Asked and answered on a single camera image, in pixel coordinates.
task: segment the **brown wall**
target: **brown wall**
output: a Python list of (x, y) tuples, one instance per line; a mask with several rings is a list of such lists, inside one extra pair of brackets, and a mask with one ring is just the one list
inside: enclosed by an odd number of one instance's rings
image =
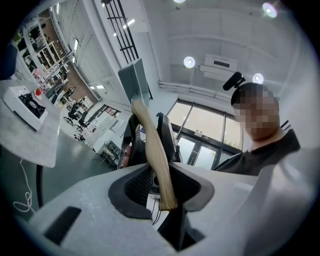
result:
[[(50, 17), (49, 11), (45, 10), (40, 14), (41, 17), (47, 18)], [(50, 37), (50, 42), (53, 41), (53, 45), (55, 49), (57, 50), (59, 57), (63, 57), (66, 55), (64, 48), (62, 47), (60, 40), (56, 34), (54, 25), (52, 24), (51, 19), (47, 19), (45, 22), (46, 27), (43, 28), (43, 33), (47, 35), (47, 37)], [(75, 87), (74, 93), (71, 95), (71, 99), (78, 101), (79, 99), (82, 99), (84, 96), (87, 96), (93, 104), (96, 104), (98, 102), (97, 98), (92, 94), (90, 89), (85, 85), (85, 83), (81, 80), (78, 73), (75, 71), (72, 62), (68, 62), (67, 69), (69, 70), (69, 73), (67, 74), (68, 82), (66, 84), (65, 91), (68, 91), (69, 88)]]

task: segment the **air conditioner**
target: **air conditioner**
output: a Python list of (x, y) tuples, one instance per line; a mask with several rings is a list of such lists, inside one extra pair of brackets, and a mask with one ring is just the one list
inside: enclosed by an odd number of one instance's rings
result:
[(212, 54), (205, 55), (205, 65), (200, 66), (200, 71), (206, 78), (226, 82), (237, 70), (238, 61)]

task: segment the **gray floor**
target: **gray floor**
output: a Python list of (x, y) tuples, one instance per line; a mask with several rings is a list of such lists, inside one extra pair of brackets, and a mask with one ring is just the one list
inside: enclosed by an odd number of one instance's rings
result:
[[(43, 169), (44, 203), (49, 202), (81, 180), (114, 170), (108, 168), (108, 163), (106, 162), (98, 167), (103, 159), (82, 142), (76, 141), (63, 131), (60, 131), (59, 136), (55, 167), (45, 167)], [(12, 205), (14, 201), (17, 201), (26, 204), (25, 193), (28, 191), (28, 188), (23, 171), (19, 165), (21, 159), (4, 148), (1, 149), (1, 153), (0, 185), (7, 195), (8, 203)], [(32, 208), (37, 211), (39, 206), (36, 191), (36, 164), (23, 160), (22, 165), (24, 166), (28, 183), (32, 190)], [(22, 213), (14, 207), (12, 208), (17, 215), (20, 215), (25, 220), (28, 220), (32, 216), (30, 211)]]

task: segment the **table leg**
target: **table leg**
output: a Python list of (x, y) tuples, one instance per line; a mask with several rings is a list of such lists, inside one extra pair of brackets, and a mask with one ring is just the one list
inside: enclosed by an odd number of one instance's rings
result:
[(44, 198), (42, 193), (42, 174), (44, 167), (42, 165), (36, 165), (36, 195), (38, 198), (39, 208), (44, 205)]

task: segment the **black shirt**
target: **black shirt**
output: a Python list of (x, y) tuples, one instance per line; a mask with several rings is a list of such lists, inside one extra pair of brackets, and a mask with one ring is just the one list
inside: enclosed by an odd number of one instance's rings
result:
[(290, 129), (283, 138), (251, 152), (245, 151), (232, 156), (219, 164), (215, 171), (258, 176), (260, 170), (275, 165), (287, 154), (300, 148), (295, 132)]

